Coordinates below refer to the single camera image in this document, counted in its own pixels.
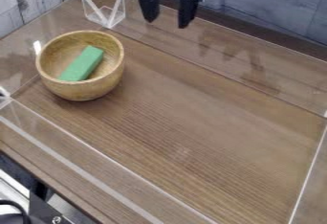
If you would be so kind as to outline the green rectangular block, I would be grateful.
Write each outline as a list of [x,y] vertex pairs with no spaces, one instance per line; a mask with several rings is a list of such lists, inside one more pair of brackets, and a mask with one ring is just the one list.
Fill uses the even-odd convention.
[[104,51],[102,49],[87,46],[62,72],[59,79],[64,81],[86,80],[103,61],[103,57]]

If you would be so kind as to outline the wooden bowl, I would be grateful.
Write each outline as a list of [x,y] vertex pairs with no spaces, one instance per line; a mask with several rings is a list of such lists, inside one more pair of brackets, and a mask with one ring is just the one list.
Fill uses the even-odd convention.
[[[86,80],[64,81],[60,74],[87,46],[104,51],[102,63]],[[120,40],[100,31],[75,31],[52,38],[36,57],[36,69],[46,88],[68,101],[91,101],[118,85],[126,67]]]

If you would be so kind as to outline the black metal bracket with screw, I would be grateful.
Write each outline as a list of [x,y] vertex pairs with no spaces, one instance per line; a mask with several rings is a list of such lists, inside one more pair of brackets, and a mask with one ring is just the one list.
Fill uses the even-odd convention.
[[39,196],[30,192],[28,215],[31,224],[74,224],[74,222],[50,204],[51,194]]

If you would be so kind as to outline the clear acrylic corner bracket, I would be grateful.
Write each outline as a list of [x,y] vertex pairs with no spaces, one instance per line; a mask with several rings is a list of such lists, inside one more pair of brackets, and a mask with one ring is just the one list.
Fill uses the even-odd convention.
[[126,0],[116,0],[112,8],[99,8],[92,0],[82,0],[82,5],[86,18],[107,29],[112,29],[126,19]]

